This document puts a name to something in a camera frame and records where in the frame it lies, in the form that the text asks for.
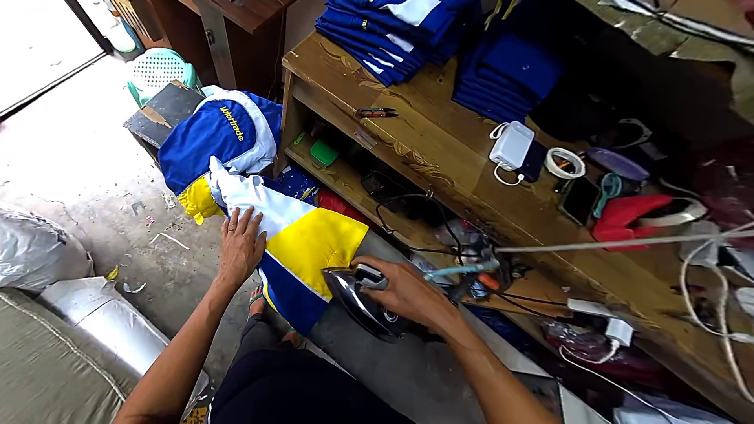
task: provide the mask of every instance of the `right hand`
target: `right hand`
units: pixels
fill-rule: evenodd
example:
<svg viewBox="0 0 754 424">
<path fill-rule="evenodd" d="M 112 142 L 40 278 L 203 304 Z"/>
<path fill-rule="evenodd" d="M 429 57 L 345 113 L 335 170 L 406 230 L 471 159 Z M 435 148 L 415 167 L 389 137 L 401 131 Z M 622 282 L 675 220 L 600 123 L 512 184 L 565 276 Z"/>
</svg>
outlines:
<svg viewBox="0 0 754 424">
<path fill-rule="evenodd" d="M 359 263 L 371 266 L 387 277 L 388 288 L 385 290 L 361 288 L 362 293 L 387 310 L 437 332 L 458 317 L 458 310 L 445 294 L 424 280 L 410 263 L 390 263 L 372 256 L 361 256 L 355 258 L 352 264 Z"/>
</svg>

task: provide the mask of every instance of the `yellow fabric panel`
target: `yellow fabric panel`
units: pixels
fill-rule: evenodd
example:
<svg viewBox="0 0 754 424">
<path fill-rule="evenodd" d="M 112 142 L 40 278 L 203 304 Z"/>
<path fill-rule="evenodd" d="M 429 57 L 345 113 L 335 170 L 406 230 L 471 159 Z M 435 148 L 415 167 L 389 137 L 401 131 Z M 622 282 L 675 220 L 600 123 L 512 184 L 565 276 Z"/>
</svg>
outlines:
<svg viewBox="0 0 754 424">
<path fill-rule="evenodd" d="M 186 209 L 186 213 L 194 218 L 198 225 L 204 222 L 204 218 L 212 215 L 222 215 L 222 209 L 217 206 L 215 199 L 212 197 L 210 185 L 204 176 L 199 177 L 190 186 L 178 195 L 178 201 Z"/>
<path fill-rule="evenodd" d="M 269 304 L 270 306 L 272 306 L 272 308 L 277 313 L 280 313 L 280 311 L 277 310 L 277 306 L 275 306 L 275 304 L 272 302 L 272 299 L 270 299 L 270 291 L 269 291 L 270 284 L 269 283 L 265 283 L 264 281 L 262 283 L 263 283 L 262 284 L 262 293 L 265 295 L 265 299 L 267 299 L 267 304 Z"/>
<path fill-rule="evenodd" d="M 267 251 L 327 300 L 333 298 L 322 268 L 349 266 L 364 239 L 366 225 L 318 207 L 267 241 Z"/>
</svg>

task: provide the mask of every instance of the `black cable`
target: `black cable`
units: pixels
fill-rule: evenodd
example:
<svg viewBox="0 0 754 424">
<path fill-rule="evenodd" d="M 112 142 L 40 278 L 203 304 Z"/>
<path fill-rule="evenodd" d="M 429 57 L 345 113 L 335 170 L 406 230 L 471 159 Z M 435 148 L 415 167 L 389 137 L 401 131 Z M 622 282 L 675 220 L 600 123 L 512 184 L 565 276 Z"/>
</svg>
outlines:
<svg viewBox="0 0 754 424">
<path fill-rule="evenodd" d="M 443 209 L 442 204 L 439 203 L 437 200 L 433 199 L 431 196 L 427 196 L 425 194 L 415 194 L 415 193 L 412 193 L 412 194 L 408 194 L 408 195 L 398 195 L 398 196 L 394 196 L 394 197 L 391 197 L 391 198 L 386 198 L 386 199 L 383 199 L 382 201 L 379 201 L 378 204 L 377 204 L 377 206 L 375 207 L 375 213 L 377 213 L 377 217 L 379 218 L 379 221 L 380 221 L 380 226 L 382 227 L 382 229 L 384 229 L 385 232 L 387 232 L 388 234 L 393 234 L 394 232 L 396 232 L 396 230 L 388 227 L 388 224 L 385 223 L 385 219 L 382 218 L 382 215 L 379 213 L 379 208 L 381 206 L 385 206 L 386 204 L 390 204 L 390 203 L 392 203 L 394 201 L 397 201 L 397 200 L 400 200 L 400 199 L 403 199 L 403 198 L 412 198 L 412 197 L 419 197 L 419 198 L 422 198 L 422 199 L 424 199 L 426 201 L 430 201 L 432 204 L 436 205 L 438 209 L 440 209 L 440 216 L 443 218 L 443 225 L 448 230 L 448 233 L 450 234 L 450 236 L 453 237 L 453 241 L 455 241 L 456 246 L 458 248 L 458 253 L 446 252 L 446 251 L 443 251 L 443 250 L 434 250 L 434 249 L 418 249 L 418 248 L 411 247 L 411 246 L 409 246 L 407 244 L 406 246 L 409 249 L 419 250 L 421 252 L 434 252 L 434 253 L 444 253 L 444 254 L 448 254 L 448 255 L 453 255 L 453 256 L 455 256 L 455 257 L 458 258 L 458 261 L 461 263 L 461 265 L 464 264 L 464 259 L 463 259 L 464 256 L 467 256 L 467 257 L 468 256 L 478 256 L 478 255 L 463 254 L 463 250 L 464 250 L 463 244 L 461 243 L 461 240 L 459 240 L 458 237 L 455 235 L 455 233 L 453 232 L 453 230 L 450 228 L 450 225 L 448 224 L 448 218 L 445 215 L 445 210 Z"/>
<path fill-rule="evenodd" d="M 443 253 L 443 254 L 445 254 L 445 255 L 450 255 L 450 256 L 454 256 L 454 257 L 456 257 L 456 256 L 459 256 L 459 255 L 458 255 L 457 253 L 455 253 L 455 252 L 448 252 L 447 250 L 440 250 L 440 249 L 422 249 L 422 248 L 420 248 L 420 247 L 412 247 L 412 246 L 409 246 L 408 244 L 406 244 L 406 246 L 407 246 L 407 247 L 408 247 L 409 249 L 411 249 L 411 250 L 418 250 L 418 251 L 420 251 L 420 252 Z M 476 253 L 461 253 L 461 255 L 460 255 L 460 256 L 463 256 L 463 257 L 480 257 L 481 255 L 479 255 L 479 254 L 476 254 Z"/>
<path fill-rule="evenodd" d="M 557 320 L 557 319 L 558 319 L 557 317 L 553 317 L 553 316 L 550 316 L 550 315 L 546 315 L 546 314 L 543 314 L 542 312 L 539 312 L 539 311 L 535 311 L 534 309 L 530 309 L 530 308 L 527 308 L 526 306 L 524 306 L 524 305 L 521 305 L 521 304 L 520 304 L 520 303 L 518 303 L 518 302 L 514 302 L 513 300 L 510 300 L 510 299 L 508 299 L 507 297 L 503 297 L 503 296 L 500 296 L 500 298 L 501 298 L 501 299 L 503 299 L 504 301 L 506 301 L 506 302 L 510 303 L 510 304 L 511 304 L 511 305 L 513 305 L 513 306 L 516 306 L 516 307 L 518 307 L 518 308 L 521 308 L 521 309 L 523 309 L 524 311 L 527 311 L 527 312 L 531 312 L 532 314 L 534 314 L 534 315 L 537 315 L 537 316 L 540 316 L 540 317 L 542 317 L 542 318 L 553 319 L 553 320 Z"/>
<path fill-rule="evenodd" d="M 568 306 L 568 304 L 562 302 L 551 302 L 549 300 L 535 299 L 533 297 L 519 296 L 517 294 L 497 293 L 497 295 L 500 297 L 513 297 L 514 299 L 528 300 L 529 302 L 544 303 L 545 305 Z"/>
</svg>

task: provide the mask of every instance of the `plug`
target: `plug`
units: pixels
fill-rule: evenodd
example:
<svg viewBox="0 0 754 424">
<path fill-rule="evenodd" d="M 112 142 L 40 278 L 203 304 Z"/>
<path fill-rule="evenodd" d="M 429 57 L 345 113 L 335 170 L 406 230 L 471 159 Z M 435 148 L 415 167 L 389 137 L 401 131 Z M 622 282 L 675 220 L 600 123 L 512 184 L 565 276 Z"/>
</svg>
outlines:
<svg viewBox="0 0 754 424">
<path fill-rule="evenodd" d="M 605 336 L 610 340 L 617 341 L 621 346 L 628 347 L 631 346 L 633 327 L 622 319 L 610 318 L 607 330 L 605 330 Z"/>
</svg>

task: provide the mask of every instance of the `steam iron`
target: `steam iron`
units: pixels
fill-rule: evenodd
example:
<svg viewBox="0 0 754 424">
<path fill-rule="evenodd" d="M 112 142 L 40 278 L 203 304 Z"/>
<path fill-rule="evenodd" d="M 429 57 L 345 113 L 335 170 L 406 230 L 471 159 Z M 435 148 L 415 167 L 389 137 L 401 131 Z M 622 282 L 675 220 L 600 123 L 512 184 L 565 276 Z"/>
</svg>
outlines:
<svg viewBox="0 0 754 424">
<path fill-rule="evenodd" d="M 364 330 L 386 342 L 395 343 L 406 333 L 410 321 L 360 292 L 361 286 L 384 290 L 388 280 L 371 266 L 359 264 L 354 268 L 325 268 L 322 270 L 333 299 L 340 302 L 351 318 Z"/>
</svg>

